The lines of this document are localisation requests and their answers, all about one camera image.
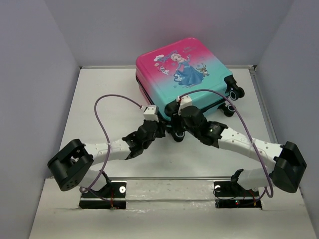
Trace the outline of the pink and teal suitcase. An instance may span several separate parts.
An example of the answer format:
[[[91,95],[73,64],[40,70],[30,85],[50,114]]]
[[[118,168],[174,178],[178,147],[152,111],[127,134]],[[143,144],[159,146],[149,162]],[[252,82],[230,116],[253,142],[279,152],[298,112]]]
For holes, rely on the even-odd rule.
[[[168,112],[176,109],[176,98],[190,93],[192,104],[205,115],[222,110],[234,114],[225,98],[244,97],[233,73],[198,39],[185,38],[144,53],[136,59],[136,81],[145,100],[159,109],[159,118],[177,142],[183,134],[171,134]]]

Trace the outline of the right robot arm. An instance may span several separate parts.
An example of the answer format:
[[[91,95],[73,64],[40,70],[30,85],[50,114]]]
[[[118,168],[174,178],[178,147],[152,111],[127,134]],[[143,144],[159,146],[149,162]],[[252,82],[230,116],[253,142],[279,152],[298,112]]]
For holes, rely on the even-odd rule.
[[[269,185],[295,193],[307,168],[298,148],[290,141],[269,143],[243,135],[225,124],[208,121],[196,106],[168,112],[174,126],[188,131],[201,143],[236,152],[261,163],[261,168],[238,169],[232,176],[229,189],[234,195]]]

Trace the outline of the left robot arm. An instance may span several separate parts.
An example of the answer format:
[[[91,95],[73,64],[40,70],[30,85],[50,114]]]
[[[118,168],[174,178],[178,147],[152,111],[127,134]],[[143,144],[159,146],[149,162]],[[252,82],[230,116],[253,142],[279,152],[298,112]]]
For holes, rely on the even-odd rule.
[[[93,170],[93,165],[112,160],[129,160],[140,156],[148,149],[156,138],[165,137],[165,124],[157,121],[144,120],[134,132],[110,143],[84,144],[74,139],[66,144],[47,163],[61,191],[69,191],[79,186],[88,188],[100,197],[110,192],[110,184],[101,177],[103,169]]]

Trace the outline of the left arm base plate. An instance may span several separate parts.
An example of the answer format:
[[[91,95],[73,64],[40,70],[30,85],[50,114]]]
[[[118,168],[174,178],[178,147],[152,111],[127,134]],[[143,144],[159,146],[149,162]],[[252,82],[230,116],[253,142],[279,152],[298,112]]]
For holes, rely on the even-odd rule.
[[[81,194],[79,200],[80,209],[124,210],[126,209],[127,182],[112,180],[99,191],[90,190]]]

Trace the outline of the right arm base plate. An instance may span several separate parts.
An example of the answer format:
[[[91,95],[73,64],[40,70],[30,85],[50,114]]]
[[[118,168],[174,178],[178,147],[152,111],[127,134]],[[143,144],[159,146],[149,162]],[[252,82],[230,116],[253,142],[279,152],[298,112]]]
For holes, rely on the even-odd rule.
[[[237,183],[243,171],[243,169],[237,170],[229,181],[214,181],[213,195],[217,209],[262,209],[259,192],[251,189],[245,190]]]

